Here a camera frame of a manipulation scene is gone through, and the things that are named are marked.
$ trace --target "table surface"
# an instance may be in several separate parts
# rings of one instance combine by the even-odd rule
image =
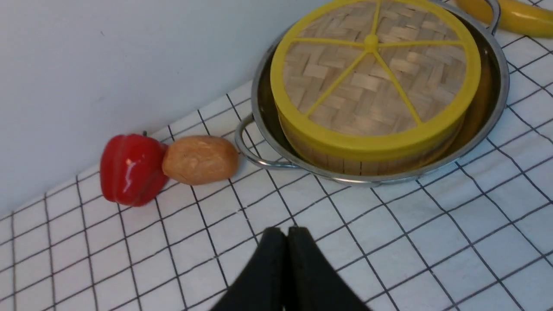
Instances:
[[[553,9],[553,0],[539,6]],[[0,310],[209,310],[262,230],[306,226],[376,311],[553,307],[553,40],[499,31],[508,107],[489,137],[416,182],[345,188],[243,160],[230,180],[170,181],[155,201],[106,201],[98,166],[0,220]],[[161,129],[233,141],[251,82]],[[279,155],[255,124],[247,141]]]

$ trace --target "plastic pepper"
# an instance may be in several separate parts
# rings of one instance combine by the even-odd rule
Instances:
[[[145,133],[111,138],[100,160],[100,184],[106,200],[128,206],[153,200],[169,179],[161,169],[167,147]]]

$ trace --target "pan handle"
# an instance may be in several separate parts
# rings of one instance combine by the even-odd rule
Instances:
[[[489,29],[489,32],[492,33],[492,35],[494,35],[499,26],[499,19],[501,18],[501,6],[499,5],[499,2],[497,0],[485,0],[485,1],[492,8],[493,18],[488,26],[488,29]]]
[[[292,164],[290,162],[276,162],[276,161],[269,161],[261,159],[260,157],[256,156],[253,152],[251,152],[246,146],[246,143],[244,142],[244,138],[242,137],[242,134],[246,130],[246,126],[251,124],[253,122],[253,114],[250,113],[247,117],[245,117],[238,127],[236,128],[236,132],[234,133],[234,141],[236,142],[236,146],[240,150],[240,152],[248,159],[248,161],[252,162],[256,166],[263,168],[263,169],[293,169],[293,168],[300,168],[299,166]]]

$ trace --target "stainless steel pan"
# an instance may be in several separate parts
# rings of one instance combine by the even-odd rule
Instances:
[[[375,187],[383,184],[407,182],[431,174],[441,167],[460,159],[472,150],[483,139],[485,139],[499,120],[505,108],[507,94],[509,92],[509,71],[507,61],[501,46],[499,46],[493,37],[499,23],[499,3],[497,0],[486,0],[492,7],[494,17],[490,26],[485,28],[480,22],[451,5],[437,0],[430,1],[450,11],[465,24],[468,30],[472,33],[481,54],[487,56],[486,58],[489,61],[489,66],[492,71],[492,86],[494,88],[492,91],[497,95],[494,100],[488,103],[486,121],[483,126],[468,143],[457,150],[449,151],[449,153],[442,156],[441,159],[429,165],[416,170],[393,175],[356,176],[341,174],[321,169],[304,161],[298,156],[284,137],[278,119],[277,108],[270,88],[270,64],[274,51],[282,38],[282,36],[280,36],[264,54],[255,74],[252,86],[252,114],[242,120],[236,130],[235,140],[237,147],[240,149],[242,154],[244,154],[250,162],[264,169],[303,169],[320,177],[334,180],[338,183]],[[261,134],[267,140],[269,145],[280,155],[282,155],[287,160],[286,162],[274,162],[261,159],[247,148],[242,134],[245,131],[246,126],[254,121],[257,123]]]

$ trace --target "banana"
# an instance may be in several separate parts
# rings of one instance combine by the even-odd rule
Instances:
[[[492,9],[484,0],[455,0],[459,8],[484,23],[492,20]],[[501,6],[499,27],[530,37],[553,38],[553,11],[516,0],[498,0]]]

